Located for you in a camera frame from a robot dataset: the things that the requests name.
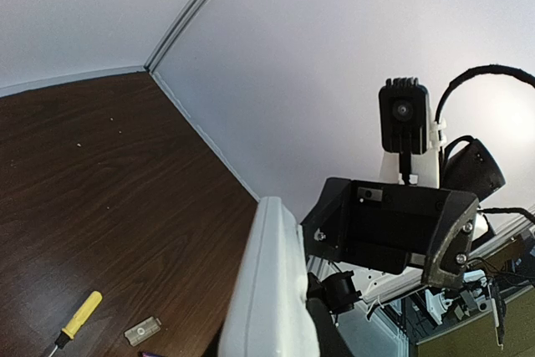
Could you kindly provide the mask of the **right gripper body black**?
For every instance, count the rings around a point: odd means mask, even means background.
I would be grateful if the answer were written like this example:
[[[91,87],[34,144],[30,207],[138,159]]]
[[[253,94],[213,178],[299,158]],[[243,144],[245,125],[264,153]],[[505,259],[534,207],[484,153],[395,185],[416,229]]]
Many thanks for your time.
[[[440,256],[451,191],[330,177],[302,220],[306,255],[392,274]]]

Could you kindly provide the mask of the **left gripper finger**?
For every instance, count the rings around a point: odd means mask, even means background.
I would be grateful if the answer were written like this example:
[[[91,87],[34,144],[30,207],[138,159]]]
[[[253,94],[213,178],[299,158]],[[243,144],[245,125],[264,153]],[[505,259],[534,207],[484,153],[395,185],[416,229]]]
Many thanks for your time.
[[[336,328],[327,306],[321,299],[307,300],[307,310],[311,316],[318,337],[321,357],[354,357],[341,333]]]

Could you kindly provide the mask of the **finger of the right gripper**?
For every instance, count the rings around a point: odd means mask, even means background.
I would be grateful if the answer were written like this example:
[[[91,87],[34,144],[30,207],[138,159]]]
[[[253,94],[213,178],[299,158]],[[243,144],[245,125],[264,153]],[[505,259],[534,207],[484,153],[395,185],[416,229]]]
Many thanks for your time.
[[[479,200],[466,191],[450,191],[443,202],[436,229],[426,250],[421,284],[432,288],[458,289],[463,282],[471,250]]]

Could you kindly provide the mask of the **white remote control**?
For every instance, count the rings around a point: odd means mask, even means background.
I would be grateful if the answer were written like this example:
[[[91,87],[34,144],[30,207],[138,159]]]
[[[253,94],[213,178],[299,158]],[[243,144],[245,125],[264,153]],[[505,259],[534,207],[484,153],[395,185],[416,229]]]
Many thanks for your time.
[[[303,230],[279,197],[264,197],[257,205],[217,354],[319,356],[307,290]]]

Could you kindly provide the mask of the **grey battery cover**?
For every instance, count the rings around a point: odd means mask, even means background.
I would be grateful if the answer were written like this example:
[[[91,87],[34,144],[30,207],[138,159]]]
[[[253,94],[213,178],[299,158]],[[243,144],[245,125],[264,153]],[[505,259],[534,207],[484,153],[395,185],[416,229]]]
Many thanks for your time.
[[[161,321],[150,316],[135,326],[127,329],[124,336],[130,346],[135,347],[161,330]]]

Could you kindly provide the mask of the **yellow handled screwdriver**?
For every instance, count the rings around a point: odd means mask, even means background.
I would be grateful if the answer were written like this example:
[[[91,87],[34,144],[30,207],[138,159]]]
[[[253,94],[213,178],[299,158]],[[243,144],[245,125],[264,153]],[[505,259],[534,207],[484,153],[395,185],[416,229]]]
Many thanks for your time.
[[[74,340],[75,335],[85,325],[89,317],[100,305],[102,299],[103,295],[99,291],[93,291],[85,299],[69,322],[60,330],[57,339],[53,342],[52,350],[47,354],[48,357],[54,356],[58,350],[63,349],[69,342]]]

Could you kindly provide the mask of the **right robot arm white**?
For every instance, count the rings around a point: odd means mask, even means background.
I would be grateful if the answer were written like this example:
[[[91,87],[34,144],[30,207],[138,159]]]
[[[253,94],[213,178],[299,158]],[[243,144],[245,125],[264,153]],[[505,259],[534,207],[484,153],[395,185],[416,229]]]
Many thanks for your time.
[[[306,255],[397,276],[419,268],[424,288],[461,288],[471,251],[489,239],[477,221],[507,212],[480,209],[505,178],[478,139],[467,142],[439,189],[329,178],[302,222]]]

